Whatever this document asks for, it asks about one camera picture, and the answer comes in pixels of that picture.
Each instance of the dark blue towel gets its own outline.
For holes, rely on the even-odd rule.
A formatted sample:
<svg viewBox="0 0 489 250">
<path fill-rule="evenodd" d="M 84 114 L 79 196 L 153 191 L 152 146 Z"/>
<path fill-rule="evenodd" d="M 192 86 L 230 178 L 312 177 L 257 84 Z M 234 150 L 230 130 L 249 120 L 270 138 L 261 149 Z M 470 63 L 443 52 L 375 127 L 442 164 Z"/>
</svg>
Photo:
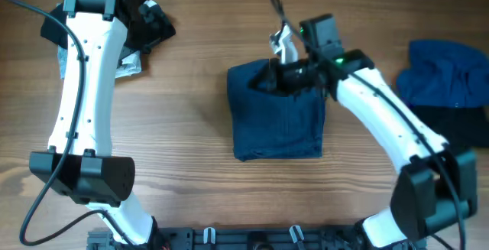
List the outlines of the dark blue towel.
<svg viewBox="0 0 489 250">
<path fill-rule="evenodd" d="M 324 98 L 315 90 L 294 98 L 249 89 L 248 81 L 266 65 L 268 60 L 258 60 L 228 70 L 235 157 L 321 157 Z"/>
<path fill-rule="evenodd" d="M 397 78 L 410 105 L 474 108 L 489 105 L 489 60 L 473 47 L 451 41 L 410 43 L 411 68 Z"/>
</svg>

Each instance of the metal clamp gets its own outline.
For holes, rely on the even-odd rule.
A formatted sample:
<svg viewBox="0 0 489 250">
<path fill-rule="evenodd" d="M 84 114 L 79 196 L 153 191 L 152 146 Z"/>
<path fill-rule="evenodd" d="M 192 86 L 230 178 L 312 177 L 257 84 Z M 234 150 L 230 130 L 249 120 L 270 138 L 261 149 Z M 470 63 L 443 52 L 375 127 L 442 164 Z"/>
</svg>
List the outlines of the metal clamp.
<svg viewBox="0 0 489 250">
<path fill-rule="evenodd" d="M 292 36 L 293 33 L 288 25 L 283 27 L 282 34 L 278 31 L 270 35 L 270 47 L 274 54 L 280 56 L 280 64 L 294 63 L 299 60 L 299 52 L 290 39 Z"/>
<path fill-rule="evenodd" d="M 292 226 L 289 229 L 290 236 L 295 245 L 297 245 L 298 250 L 306 250 L 304 247 L 304 234 L 300 226 Z"/>
<path fill-rule="evenodd" d="M 207 227 L 204 229 L 204 244 L 215 244 L 215 229 Z"/>
</svg>

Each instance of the wood grain surface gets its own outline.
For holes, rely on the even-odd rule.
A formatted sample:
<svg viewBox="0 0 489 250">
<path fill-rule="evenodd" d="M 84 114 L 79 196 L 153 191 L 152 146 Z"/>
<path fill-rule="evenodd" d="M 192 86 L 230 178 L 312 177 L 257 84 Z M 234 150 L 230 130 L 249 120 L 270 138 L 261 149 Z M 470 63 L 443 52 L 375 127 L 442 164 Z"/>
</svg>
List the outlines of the wood grain surface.
<svg viewBox="0 0 489 250">
<path fill-rule="evenodd" d="M 46 11 L 62 0 L 24 0 Z M 353 223 L 383 209 L 395 174 L 385 152 L 339 104 L 328 102 L 321 159 L 241 163 L 232 154 L 228 68 L 272 57 L 280 28 L 268 0 L 155 0 L 177 35 L 117 81 L 114 155 L 131 156 L 134 191 L 161 226 L 219 228 Z M 489 0 L 283 0 L 291 20 L 332 12 L 345 47 L 361 48 L 393 81 L 412 39 L 442 38 L 489 51 Z M 39 37 L 43 18 L 0 2 L 0 249 L 23 248 L 18 230 L 42 183 L 28 170 L 52 132 L 63 81 L 56 47 Z M 480 208 L 467 221 L 468 249 L 489 243 L 489 151 L 477 150 Z M 28 238 L 84 213 L 49 192 Z M 96 216 L 38 249 L 84 249 Z M 441 233 L 458 244 L 456 227 Z M 432 249 L 441 249 L 430 242 Z"/>
</svg>

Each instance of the black plastic bracket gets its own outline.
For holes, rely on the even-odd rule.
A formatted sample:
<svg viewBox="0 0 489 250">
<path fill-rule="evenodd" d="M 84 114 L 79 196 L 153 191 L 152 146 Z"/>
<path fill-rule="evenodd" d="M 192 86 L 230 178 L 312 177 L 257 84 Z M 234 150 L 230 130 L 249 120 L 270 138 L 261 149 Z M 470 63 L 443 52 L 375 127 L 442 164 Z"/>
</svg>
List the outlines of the black plastic bracket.
<svg viewBox="0 0 489 250">
<path fill-rule="evenodd" d="M 472 151 L 453 154 L 443 151 L 442 161 L 459 198 L 462 218 L 473 216 L 478 209 L 476 157 Z M 416 241 L 437 233 L 458 221 L 455 204 L 434 157 L 412 157 L 411 164 L 401 169 L 394 188 L 390 209 L 404 235 Z"/>
<path fill-rule="evenodd" d="M 325 14 L 316 18 L 300 22 L 301 33 L 304 40 L 308 41 L 314 48 L 321 51 L 327 58 L 333 58 L 343 54 L 343 45 L 336 27 L 335 17 L 332 14 Z M 311 53 L 306 46 L 309 59 L 318 62 L 317 54 Z"/>
<path fill-rule="evenodd" d="M 159 5 L 142 4 L 138 14 L 140 18 L 130 26 L 126 47 L 150 54 L 159 43 L 176 34 L 175 27 Z"/>
<path fill-rule="evenodd" d="M 289 229 L 217 229 L 215 243 L 205 243 L 205 229 L 161 228 L 165 244 L 140 245 L 147 250 L 299 250 Z M 302 229 L 301 246 L 304 250 L 372 250 L 359 235 L 356 226 L 326 226 L 318 229 Z M 87 250 L 121 250 L 128 247 L 114 241 L 111 232 L 89 232 Z M 415 244 L 400 242 L 382 250 L 426 249 L 426 240 Z"/>
<path fill-rule="evenodd" d="M 31 152 L 31 172 L 47 182 L 62 154 L 52 147 L 48 152 Z M 77 204 L 107 203 L 117 207 L 131 194 L 135 167 L 130 157 L 99 157 L 94 150 L 83 155 L 68 154 L 63 168 L 51 187 Z"/>
<path fill-rule="evenodd" d="M 66 138 L 70 136 L 70 133 L 67 131 L 65 134 Z M 73 136 L 73 139 L 78 139 L 78 132 L 75 132 L 75 135 Z"/>
</svg>

